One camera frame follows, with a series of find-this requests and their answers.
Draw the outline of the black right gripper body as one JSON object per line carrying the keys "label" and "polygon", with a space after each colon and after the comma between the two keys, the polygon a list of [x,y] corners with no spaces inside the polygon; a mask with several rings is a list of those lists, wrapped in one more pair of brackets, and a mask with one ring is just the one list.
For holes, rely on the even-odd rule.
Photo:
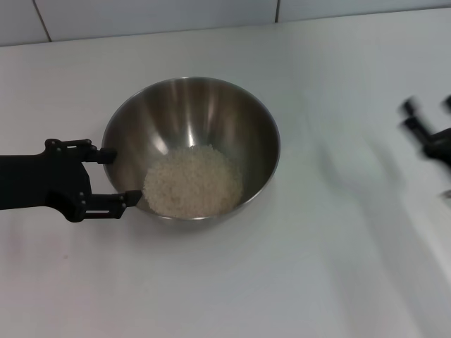
{"label": "black right gripper body", "polygon": [[432,134],[423,145],[423,152],[430,159],[450,163],[450,128]]}

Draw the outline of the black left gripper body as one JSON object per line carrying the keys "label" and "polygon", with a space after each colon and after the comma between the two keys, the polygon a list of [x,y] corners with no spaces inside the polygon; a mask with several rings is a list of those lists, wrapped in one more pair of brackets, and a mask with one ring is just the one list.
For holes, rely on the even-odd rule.
{"label": "black left gripper body", "polygon": [[78,223],[91,193],[89,175],[77,159],[46,151],[1,157],[2,210],[48,207]]}

